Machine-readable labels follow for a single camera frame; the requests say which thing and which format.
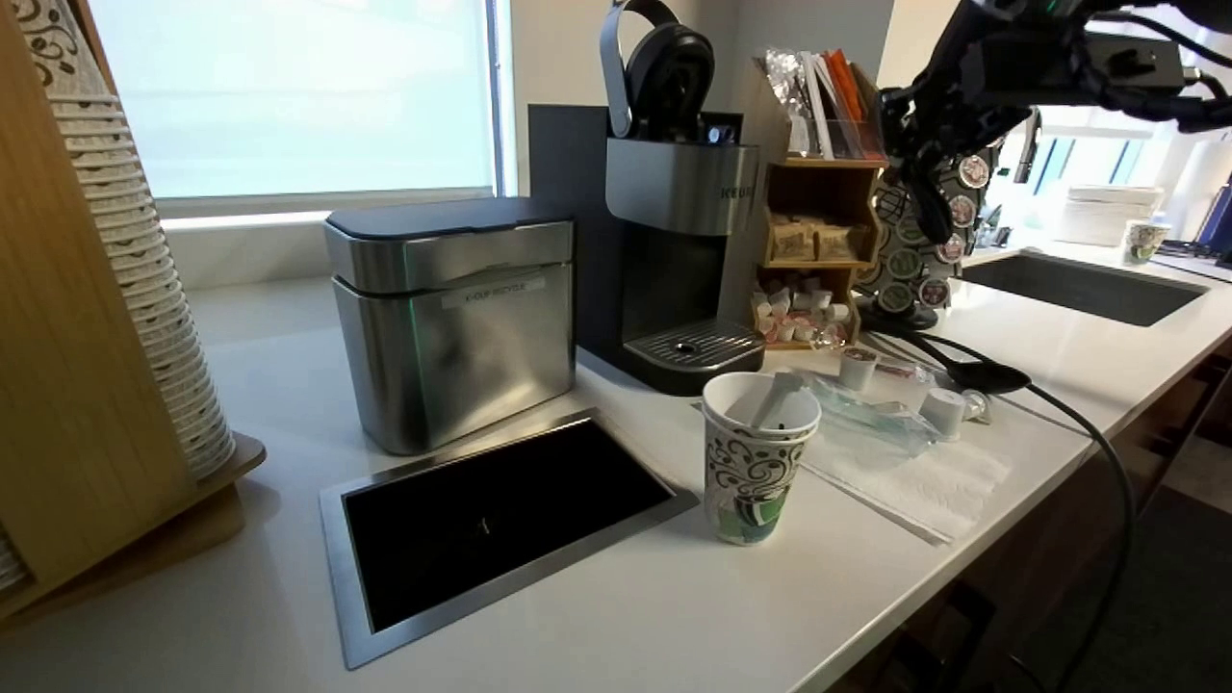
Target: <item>white wall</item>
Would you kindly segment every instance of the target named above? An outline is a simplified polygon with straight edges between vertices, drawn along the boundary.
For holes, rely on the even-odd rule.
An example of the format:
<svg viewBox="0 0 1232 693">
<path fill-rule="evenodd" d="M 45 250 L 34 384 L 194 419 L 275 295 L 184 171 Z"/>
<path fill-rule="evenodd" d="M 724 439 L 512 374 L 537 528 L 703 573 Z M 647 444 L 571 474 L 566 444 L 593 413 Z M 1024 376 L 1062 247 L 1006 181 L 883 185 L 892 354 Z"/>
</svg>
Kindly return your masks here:
<svg viewBox="0 0 1232 693">
<path fill-rule="evenodd" d="M 914 85 L 959 0 L 892 0 L 878 85 Z"/>
<path fill-rule="evenodd" d="M 754 57 L 766 52 L 842 52 L 872 78 L 878 75 L 892 0 L 759 0 L 741 9 L 729 75 L 736 94 L 718 94 L 724 108 L 747 108 L 761 89 Z"/>
</svg>

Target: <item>window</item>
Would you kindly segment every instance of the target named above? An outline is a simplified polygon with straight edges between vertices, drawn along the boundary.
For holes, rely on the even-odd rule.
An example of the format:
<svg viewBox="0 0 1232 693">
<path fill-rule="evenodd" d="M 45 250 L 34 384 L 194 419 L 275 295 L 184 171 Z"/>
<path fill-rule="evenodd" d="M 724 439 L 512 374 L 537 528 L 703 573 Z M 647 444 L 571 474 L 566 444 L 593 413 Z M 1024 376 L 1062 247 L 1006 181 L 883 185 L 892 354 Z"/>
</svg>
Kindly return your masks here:
<svg viewBox="0 0 1232 693">
<path fill-rule="evenodd" d="M 492 191 L 484 0 L 91 0 L 158 202 Z"/>
<path fill-rule="evenodd" d="M 1224 34 L 1213 34 L 1199 22 L 1190 22 L 1174 9 L 1133 9 L 1136 17 L 1150 17 L 1210 52 L 1232 52 Z M 1133 22 L 1105 22 L 1097 31 L 1117 34 L 1150 34 L 1149 28 Z M 1199 66 L 1203 75 L 1213 75 L 1232 89 L 1232 68 L 1216 68 L 1190 52 L 1182 52 L 1186 66 Z M 1232 154 L 1228 154 L 1228 132 L 1205 132 L 1205 134 L 1180 134 L 1174 123 L 1149 123 L 1119 112 L 1101 108 L 1038 108 L 1044 132 L 1036 138 L 1036 161 L 1033 179 L 1024 185 L 1010 185 L 1006 179 L 993 189 L 993 202 L 1014 209 L 1014 215 L 1024 227 L 1036 227 L 1036 220 L 1047 220 L 1047 212 L 1059 209 L 1059 198 L 1065 189 L 1087 185 L 1112 185 L 1112 189 L 1160 189 L 1160 212 L 1171 215 L 1180 234 L 1194 234 L 1203 224 L 1205 204 L 1213 202 L 1216 185 L 1228 179 Z M 1017 161 L 1024 148 L 1024 127 L 1017 127 L 1006 138 L 1002 171 Z"/>
</svg>

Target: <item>coffee maker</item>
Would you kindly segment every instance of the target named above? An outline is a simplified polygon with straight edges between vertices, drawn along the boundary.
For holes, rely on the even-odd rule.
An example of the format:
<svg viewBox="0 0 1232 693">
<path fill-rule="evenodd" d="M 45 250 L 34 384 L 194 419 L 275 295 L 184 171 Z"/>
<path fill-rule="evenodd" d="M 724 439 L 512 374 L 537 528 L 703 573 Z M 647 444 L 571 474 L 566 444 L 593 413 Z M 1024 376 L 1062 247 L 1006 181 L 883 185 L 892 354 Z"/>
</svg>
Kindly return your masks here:
<svg viewBox="0 0 1232 693">
<path fill-rule="evenodd" d="M 741 132 L 741 117 L 703 117 L 703 123 L 724 134 Z M 644 220 L 626 220 L 626 204 L 651 191 L 656 179 L 671 179 L 671 161 L 656 157 L 657 148 L 607 152 L 603 108 L 530 105 L 526 134 L 530 198 L 575 220 L 579 345 L 661 394 L 700 394 L 712 374 L 759 369 L 761 338 L 747 321 L 719 317 L 729 261 L 741 261 L 729 256 L 730 230 L 747 224 L 747 212 L 718 220 L 712 204 L 647 209 Z M 750 185 L 750 161 L 741 167 L 724 179 Z M 624 220 L 607 209 L 612 179 L 644 185 L 644 191 L 612 191 Z"/>
<path fill-rule="evenodd" d="M 620 57 L 620 19 L 651 34 Z M 759 154 L 741 117 L 700 112 L 712 45 L 657 0 L 612 4 L 601 28 L 603 108 L 530 105 L 530 198 L 575 215 L 579 342 L 666 394 L 759 369 L 747 313 L 719 317 L 741 281 Z"/>
</svg>

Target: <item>box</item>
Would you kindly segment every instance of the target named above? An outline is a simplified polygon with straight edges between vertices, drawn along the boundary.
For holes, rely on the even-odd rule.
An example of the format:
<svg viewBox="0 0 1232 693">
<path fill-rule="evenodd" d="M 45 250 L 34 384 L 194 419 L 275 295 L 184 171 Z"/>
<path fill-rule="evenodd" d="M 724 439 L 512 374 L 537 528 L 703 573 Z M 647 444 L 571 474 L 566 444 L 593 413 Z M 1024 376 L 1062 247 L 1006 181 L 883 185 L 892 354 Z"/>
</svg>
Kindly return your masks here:
<svg viewBox="0 0 1232 693">
<path fill-rule="evenodd" d="M 366 434 L 425 453 L 575 384 L 575 224 L 523 198 L 336 212 Z"/>
</svg>

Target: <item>black cable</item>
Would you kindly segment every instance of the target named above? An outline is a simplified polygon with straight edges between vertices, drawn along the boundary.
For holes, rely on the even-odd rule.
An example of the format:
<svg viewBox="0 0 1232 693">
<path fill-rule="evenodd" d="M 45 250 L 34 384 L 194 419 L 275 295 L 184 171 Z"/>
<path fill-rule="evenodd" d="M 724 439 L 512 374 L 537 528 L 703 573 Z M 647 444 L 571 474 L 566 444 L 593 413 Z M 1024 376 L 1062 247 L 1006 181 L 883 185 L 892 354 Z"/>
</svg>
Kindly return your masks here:
<svg viewBox="0 0 1232 693">
<path fill-rule="evenodd" d="M 1228 89 L 1216 78 L 1199 75 L 1199 81 L 1210 89 L 1210 95 L 1228 99 Z"/>
<path fill-rule="evenodd" d="M 946 376 L 959 384 L 959 389 L 976 389 L 976 394 L 1014 394 L 1014 389 L 1024 389 L 1033 376 L 1006 367 L 1006 361 L 993 361 L 979 349 L 968 345 L 968 354 L 976 354 L 976 361 L 955 361 L 946 360 L 936 342 L 929 342 L 929 335 L 922 331 L 900 331 L 900 329 L 891 329 L 891 322 L 878 322 L 878 321 L 866 321 L 863 331 L 886 331 L 916 349 L 925 349 L 933 361 L 940 361 L 946 369 Z"/>
<path fill-rule="evenodd" d="M 955 338 L 942 338 L 942 335 L 916 335 L 916 342 L 940 342 L 940 345 L 951 345 L 951 349 L 964 349 L 979 361 L 993 361 L 987 360 L 983 349 L 968 345 L 968 342 L 955 342 Z M 1072 407 L 1065 401 L 1053 395 L 1047 389 L 1038 389 L 1036 381 L 1024 384 L 1029 394 L 1036 394 L 1038 401 L 1047 401 L 1053 407 L 1059 407 L 1062 416 L 1072 416 L 1097 447 L 1101 447 L 1101 460 L 1112 467 L 1112 476 L 1117 476 L 1117 489 L 1119 489 L 1119 548 L 1117 548 L 1117 558 L 1112 558 L 1112 573 L 1092 605 L 1092 616 L 1079 638 L 1079 647 L 1072 650 L 1072 660 L 1062 661 L 1062 673 L 1054 683 L 1054 693 L 1065 693 L 1083 670 L 1083 661 L 1088 660 L 1110 614 L 1112 614 L 1112 601 L 1119 594 L 1119 583 L 1127 573 L 1127 558 L 1133 558 L 1133 542 L 1136 542 L 1136 519 L 1140 519 L 1140 507 L 1136 507 L 1136 494 L 1133 494 L 1133 483 L 1127 483 L 1127 471 L 1119 462 L 1119 453 L 1112 449 L 1112 444 L 1079 413 Z M 1029 673 L 1036 686 L 1044 677 L 1036 677 L 1022 660 L 1010 660 L 1022 673 Z"/>
<path fill-rule="evenodd" d="M 866 342 L 873 342 L 878 349 L 886 349 L 886 354 L 892 354 L 892 360 L 922 360 L 916 349 L 906 349 L 906 345 L 899 345 L 899 342 L 891 342 L 891 338 L 872 338 L 872 335 L 866 335 Z"/>
<path fill-rule="evenodd" d="M 1006 660 L 1033 691 L 1053 693 L 1047 683 L 1017 653 Z"/>
<path fill-rule="evenodd" d="M 1149 19 L 1149 17 L 1133 17 L 1133 12 L 1097 12 L 1092 19 L 1101 19 L 1101 22 L 1140 22 L 1140 28 L 1149 28 L 1149 31 L 1160 31 L 1160 34 L 1165 34 L 1165 40 L 1182 43 L 1186 52 L 1194 52 L 1194 53 L 1203 53 L 1203 57 L 1216 63 L 1216 66 L 1232 66 L 1232 57 L 1228 57 L 1228 53 L 1216 53 L 1216 52 L 1210 52 L 1210 45 L 1194 43 L 1190 34 L 1182 34 L 1182 31 L 1174 31 L 1174 28 L 1165 28 L 1165 22 L 1154 22 L 1154 19 Z"/>
<path fill-rule="evenodd" d="M 1033 389 L 1038 401 L 1047 401 L 1047 403 L 1054 403 L 1059 413 L 1065 413 L 1065 416 L 1105 449 L 1101 460 L 1112 467 L 1112 476 L 1117 476 L 1117 484 L 1119 484 L 1119 511 L 1126 511 L 1126 519 L 1119 519 L 1119 548 L 1117 548 L 1117 558 L 1112 558 L 1110 585 L 1101 588 L 1101 601 L 1097 601 L 1097 609 L 1092 609 L 1092 616 L 1088 616 L 1088 623 L 1087 623 L 1073 653 L 1065 660 L 1065 668 L 1062 668 L 1062 673 L 1059 673 L 1059 683 L 1054 683 L 1054 691 L 1065 693 L 1065 691 L 1073 686 L 1083 661 L 1088 660 L 1088 650 L 1092 650 L 1092 644 L 1097 644 L 1110 614 L 1112 614 L 1112 601 L 1117 601 L 1119 583 L 1126 583 L 1126 573 L 1127 573 L 1127 558 L 1133 558 L 1140 511 L 1136 511 L 1136 497 L 1133 497 L 1127 471 L 1126 471 L 1119 453 L 1112 449 L 1112 444 L 1110 444 L 1083 413 L 1073 413 L 1065 401 L 1053 395 L 1053 394 L 1038 389 L 1036 381 L 1033 381 L 1029 389 Z"/>
</svg>

